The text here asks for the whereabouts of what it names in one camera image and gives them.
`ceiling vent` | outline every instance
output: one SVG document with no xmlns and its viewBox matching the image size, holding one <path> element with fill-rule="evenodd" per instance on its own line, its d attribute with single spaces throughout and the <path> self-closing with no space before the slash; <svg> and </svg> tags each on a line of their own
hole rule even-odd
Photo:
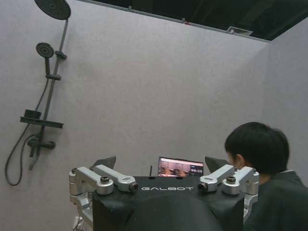
<svg viewBox="0 0 308 231">
<path fill-rule="evenodd" d="M 245 36 L 250 36 L 253 33 L 253 31 L 244 30 L 233 26 L 230 26 L 227 31 L 233 35 L 245 35 Z"/>
</svg>

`shower head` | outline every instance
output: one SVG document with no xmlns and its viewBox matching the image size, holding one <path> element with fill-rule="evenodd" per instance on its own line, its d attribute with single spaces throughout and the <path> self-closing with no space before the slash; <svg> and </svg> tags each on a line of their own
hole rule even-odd
<svg viewBox="0 0 308 231">
<path fill-rule="evenodd" d="M 53 48 L 51 45 L 49 45 L 46 42 L 40 42 L 37 45 L 37 52 L 40 56 L 45 58 L 45 69 L 46 69 L 46 74 L 50 74 L 50 65 L 49 65 L 49 58 L 53 56 Z"/>
<path fill-rule="evenodd" d="M 71 8 L 65 0 L 34 0 L 38 7 L 47 15 L 59 20 L 71 16 Z"/>
<path fill-rule="evenodd" d="M 37 52 L 44 58 L 51 58 L 53 56 L 53 48 L 46 42 L 40 42 L 37 45 Z"/>
</svg>

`ear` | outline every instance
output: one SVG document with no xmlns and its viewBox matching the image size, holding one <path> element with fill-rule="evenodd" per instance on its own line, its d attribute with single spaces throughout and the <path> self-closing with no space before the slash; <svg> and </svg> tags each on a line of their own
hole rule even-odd
<svg viewBox="0 0 308 231">
<path fill-rule="evenodd" d="M 235 159 L 236 167 L 238 169 L 242 169 L 245 166 L 251 167 L 251 163 L 249 161 L 246 161 L 241 154 L 237 154 Z"/>
</svg>

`black shower fixture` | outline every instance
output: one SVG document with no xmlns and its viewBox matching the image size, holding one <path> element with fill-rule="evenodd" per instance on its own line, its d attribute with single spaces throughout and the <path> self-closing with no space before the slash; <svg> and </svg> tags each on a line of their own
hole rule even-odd
<svg viewBox="0 0 308 231">
<path fill-rule="evenodd" d="M 40 56 L 45 58 L 46 74 L 49 75 L 50 74 L 49 59 L 53 57 L 54 54 L 53 48 L 46 42 L 40 42 L 37 45 L 37 52 Z"/>
<path fill-rule="evenodd" d="M 35 3 L 52 18 L 66 20 L 71 16 L 71 8 L 65 0 L 35 0 Z"/>
<path fill-rule="evenodd" d="M 30 157 L 32 157 L 33 159 L 32 159 L 32 161 L 29 165 L 29 170 L 32 170 L 34 164 L 36 163 L 36 161 L 39 158 L 41 148 L 47 148 L 47 149 L 55 148 L 55 142 L 43 140 L 44 139 L 45 127 L 53 127 L 53 128 L 62 128 L 63 127 L 62 123 L 48 121 L 47 116 L 48 116 L 49 107 L 50 107 L 50 103 L 51 103 L 51 97 L 52 97 L 52 93 L 53 93 L 54 84 L 57 80 L 61 80 L 61 76 L 58 75 L 58 67 L 59 67 L 60 61 L 65 60 L 67 58 L 67 56 L 62 52 L 62 49 L 63 49 L 63 44 L 64 44 L 65 35 L 66 35 L 66 31 L 67 31 L 67 26 L 68 26 L 68 18 L 71 16 L 71 9 L 70 9 L 69 5 L 67 4 L 67 2 L 65 0 L 35 0 L 35 3 L 44 13 L 46 13 L 50 17 L 58 19 L 58 20 L 65 20 L 65 25 L 64 25 L 61 43 L 60 43 L 60 48 L 59 48 L 58 51 L 54 51 L 53 48 L 51 47 L 51 45 L 49 45 L 46 42 L 41 42 L 36 46 L 36 50 L 37 50 L 38 54 L 45 59 L 46 79 L 47 80 L 46 80 L 45 88 L 43 90 L 43 93 L 40 97 L 40 100 L 39 100 L 35 110 L 26 110 L 24 116 L 20 117 L 20 122 L 27 123 L 27 126 L 24 129 L 23 133 L 21 134 L 20 138 L 18 139 L 17 143 L 13 147 L 13 149 L 12 149 L 8 159 L 7 159 L 6 165 L 5 165 L 5 177 L 6 177 L 7 182 L 12 186 L 18 185 L 21 181 L 21 178 L 22 178 L 22 165 L 23 165 L 22 162 L 23 162 L 23 152 L 24 152 L 25 144 L 27 143 L 28 146 L 31 147 Z M 51 74 L 50 73 L 49 59 L 51 57 L 53 57 L 54 54 L 56 55 L 57 58 L 56 58 L 55 66 L 54 66 L 54 71 Z M 46 88 L 48 86 L 49 80 L 51 80 L 51 86 L 50 86 L 49 93 L 48 93 L 46 108 L 45 108 L 45 111 L 44 111 L 43 119 L 40 119 L 41 112 L 38 112 L 38 108 L 39 108 L 39 105 L 42 101 L 42 98 L 43 98 L 43 96 L 46 92 Z M 12 154 L 14 153 L 14 151 L 15 151 L 16 147 L 18 146 L 19 142 L 21 141 L 21 139 L 25 135 L 25 133 L 26 133 L 30 124 L 39 125 L 40 131 L 39 131 L 38 134 L 33 134 L 33 135 L 27 137 L 24 140 L 24 144 L 22 146 L 22 150 L 21 150 L 21 153 L 20 153 L 20 175 L 19 175 L 18 181 L 16 183 L 14 183 L 14 182 L 10 181 L 10 179 L 9 179 L 8 166 L 9 166 Z"/>
</svg>

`screen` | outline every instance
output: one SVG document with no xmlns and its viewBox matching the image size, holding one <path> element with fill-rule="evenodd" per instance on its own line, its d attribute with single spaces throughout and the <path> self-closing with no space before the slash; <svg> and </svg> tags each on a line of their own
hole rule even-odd
<svg viewBox="0 0 308 231">
<path fill-rule="evenodd" d="M 203 176 L 203 163 L 183 159 L 159 157 L 159 177 Z"/>
</svg>

